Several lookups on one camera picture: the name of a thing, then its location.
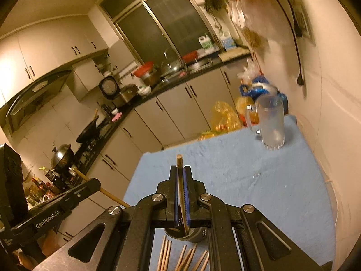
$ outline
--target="tablecloth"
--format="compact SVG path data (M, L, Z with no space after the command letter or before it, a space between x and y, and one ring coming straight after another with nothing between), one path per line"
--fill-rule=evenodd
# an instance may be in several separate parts
M285 117L285 136L277 151L268 151L249 129L242 129L145 153L124 201L136 205L155 193L182 154L184 165L191 166L193 178L204 182L208 193L238 207L254 205L318 264L333 261L335 225L322 173L292 116ZM163 235L163 229L156 230L149 270L156 270ZM193 245L172 241L168 270L174 270L183 245ZM205 249L207 241L199 244L191 268Z

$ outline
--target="glass mug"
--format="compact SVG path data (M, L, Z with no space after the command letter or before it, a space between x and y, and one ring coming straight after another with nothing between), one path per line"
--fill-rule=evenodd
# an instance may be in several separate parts
M250 112L258 113L260 130L252 127ZM246 123L256 136L262 137L262 143L267 149L277 150L284 145L285 115L280 96L271 94L259 96L255 106L247 106Z

